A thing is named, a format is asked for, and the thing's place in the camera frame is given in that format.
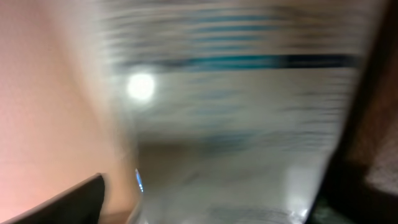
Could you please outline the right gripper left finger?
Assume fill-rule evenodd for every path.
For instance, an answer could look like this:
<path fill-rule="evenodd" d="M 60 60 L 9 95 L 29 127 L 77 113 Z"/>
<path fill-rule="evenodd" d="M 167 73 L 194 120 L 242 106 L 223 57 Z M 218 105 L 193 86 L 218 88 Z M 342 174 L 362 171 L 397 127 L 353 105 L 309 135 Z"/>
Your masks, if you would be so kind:
<path fill-rule="evenodd" d="M 98 173 L 4 223 L 97 224 L 104 198 L 105 179 Z"/>

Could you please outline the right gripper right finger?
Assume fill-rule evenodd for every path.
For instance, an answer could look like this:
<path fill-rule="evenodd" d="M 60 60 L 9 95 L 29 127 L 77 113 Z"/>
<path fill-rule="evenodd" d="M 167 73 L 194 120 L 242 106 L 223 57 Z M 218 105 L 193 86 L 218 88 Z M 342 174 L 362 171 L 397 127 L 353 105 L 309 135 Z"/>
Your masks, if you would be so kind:
<path fill-rule="evenodd" d="M 397 224 L 397 1 L 389 1 L 307 223 Z"/>

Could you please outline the white blue paper box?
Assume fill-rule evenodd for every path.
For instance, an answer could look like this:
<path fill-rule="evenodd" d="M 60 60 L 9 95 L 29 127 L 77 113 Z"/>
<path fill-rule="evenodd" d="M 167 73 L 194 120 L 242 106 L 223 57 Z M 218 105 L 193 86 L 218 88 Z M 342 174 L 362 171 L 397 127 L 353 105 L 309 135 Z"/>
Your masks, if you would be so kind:
<path fill-rule="evenodd" d="M 380 1 L 99 1 L 141 223 L 303 223 Z"/>

